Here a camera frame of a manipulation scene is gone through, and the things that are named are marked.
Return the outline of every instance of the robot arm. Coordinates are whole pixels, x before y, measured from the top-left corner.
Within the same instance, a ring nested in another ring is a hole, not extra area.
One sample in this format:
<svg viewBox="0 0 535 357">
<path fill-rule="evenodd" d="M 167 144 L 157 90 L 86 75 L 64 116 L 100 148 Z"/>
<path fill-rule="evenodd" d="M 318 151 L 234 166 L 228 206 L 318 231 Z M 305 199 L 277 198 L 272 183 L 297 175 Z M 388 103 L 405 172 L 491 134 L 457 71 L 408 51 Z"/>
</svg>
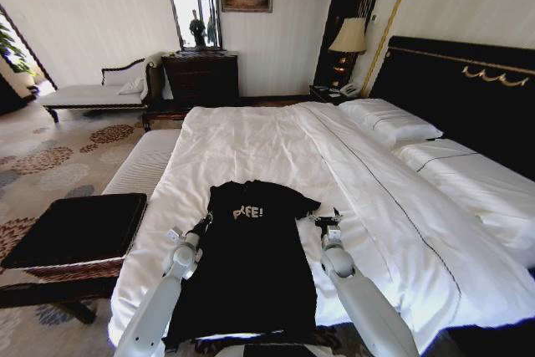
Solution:
<svg viewBox="0 0 535 357">
<path fill-rule="evenodd" d="M 376 357 L 420 355 L 405 321 L 344 250 L 339 214 L 334 212 L 335 218 L 315 218 L 322 229 L 321 263 L 368 350 Z"/>
<path fill-rule="evenodd" d="M 376 357 L 418 356 L 412 333 L 374 283 L 354 265 L 340 240 L 340 216 L 317 218 L 322 229 L 321 263 L 333 281 L 338 296 L 368 349 Z M 161 337 L 181 293 L 181 280 L 195 272 L 199 238 L 211 222 L 201 220 L 185 237 L 174 229 L 178 246 L 170 255 L 164 276 L 143 298 L 120 339 L 115 357 L 148 357 L 163 350 Z"/>
<path fill-rule="evenodd" d="M 172 251 L 168 268 L 156 286 L 144 296 L 140 307 L 120 338 L 114 357 L 148 357 L 163 350 L 162 336 L 181 294 L 181 280 L 188 279 L 196 268 L 198 234 L 188 232 L 182 237 L 178 229 L 178 246 Z"/>
</svg>

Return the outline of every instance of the patterned carpet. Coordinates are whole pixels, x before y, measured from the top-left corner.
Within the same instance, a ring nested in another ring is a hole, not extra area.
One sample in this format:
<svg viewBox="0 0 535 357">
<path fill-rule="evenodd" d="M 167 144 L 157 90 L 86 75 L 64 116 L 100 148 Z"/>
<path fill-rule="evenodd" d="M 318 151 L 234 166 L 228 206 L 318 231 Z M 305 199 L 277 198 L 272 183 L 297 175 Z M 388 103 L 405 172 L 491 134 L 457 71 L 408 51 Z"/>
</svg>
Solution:
<svg viewBox="0 0 535 357">
<path fill-rule="evenodd" d="M 144 134 L 139 111 L 60 110 L 59 119 L 55 125 L 35 102 L 0 116 L 0 260 L 52 201 L 100 194 Z M 152 126 L 158 129 L 179 124 L 157 121 Z M 0 271 L 0 286 L 36 281 L 25 273 Z M 0 309 L 0 355 L 111 356 L 109 304 L 109 300 L 89 303 L 97 314 L 91 325 L 81 324 L 50 305 Z M 328 346 L 336 354 L 370 356 L 350 324 L 318 329 L 308 342 Z M 228 343 L 223 340 L 184 343 L 173 355 L 211 356 L 224 345 Z M 447 336 L 442 336 L 426 355 L 461 354 Z"/>
</svg>

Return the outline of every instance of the mirror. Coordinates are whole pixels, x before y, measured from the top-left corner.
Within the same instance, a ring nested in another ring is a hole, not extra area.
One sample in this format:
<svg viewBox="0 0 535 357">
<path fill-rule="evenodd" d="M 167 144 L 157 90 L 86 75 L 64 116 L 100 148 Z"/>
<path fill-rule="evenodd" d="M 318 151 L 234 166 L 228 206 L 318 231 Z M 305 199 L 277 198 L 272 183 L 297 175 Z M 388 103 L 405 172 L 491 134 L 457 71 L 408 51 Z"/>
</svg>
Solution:
<svg viewBox="0 0 535 357">
<path fill-rule="evenodd" d="M 219 0 L 171 0 L 181 50 L 221 49 Z"/>
</svg>

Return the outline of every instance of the lampshade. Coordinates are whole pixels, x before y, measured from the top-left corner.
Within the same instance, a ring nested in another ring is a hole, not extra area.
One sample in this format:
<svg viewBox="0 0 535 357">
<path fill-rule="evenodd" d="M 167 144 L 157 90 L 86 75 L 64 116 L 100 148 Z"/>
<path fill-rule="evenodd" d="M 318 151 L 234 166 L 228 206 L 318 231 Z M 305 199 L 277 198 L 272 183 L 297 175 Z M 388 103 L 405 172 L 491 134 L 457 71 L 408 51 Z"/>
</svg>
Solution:
<svg viewBox="0 0 535 357">
<path fill-rule="evenodd" d="M 346 18 L 329 50 L 334 52 L 363 52 L 366 50 L 364 37 L 365 18 Z"/>
</svg>

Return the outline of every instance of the printed text on t-shirt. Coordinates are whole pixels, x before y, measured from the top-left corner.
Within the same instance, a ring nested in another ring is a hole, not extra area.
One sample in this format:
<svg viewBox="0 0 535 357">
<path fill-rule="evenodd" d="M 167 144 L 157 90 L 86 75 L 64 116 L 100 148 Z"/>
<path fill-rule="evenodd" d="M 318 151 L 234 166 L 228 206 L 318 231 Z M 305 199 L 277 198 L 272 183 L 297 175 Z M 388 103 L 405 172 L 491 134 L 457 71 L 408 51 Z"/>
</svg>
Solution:
<svg viewBox="0 0 535 357">
<path fill-rule="evenodd" d="M 234 211 L 232 215 L 234 215 L 234 220 L 236 220 L 240 215 L 245 215 L 246 217 L 262 217 L 263 208 L 252 207 L 250 205 L 247 205 L 245 207 L 244 205 L 242 205 L 242 208 L 236 209 L 236 211 Z"/>
</svg>

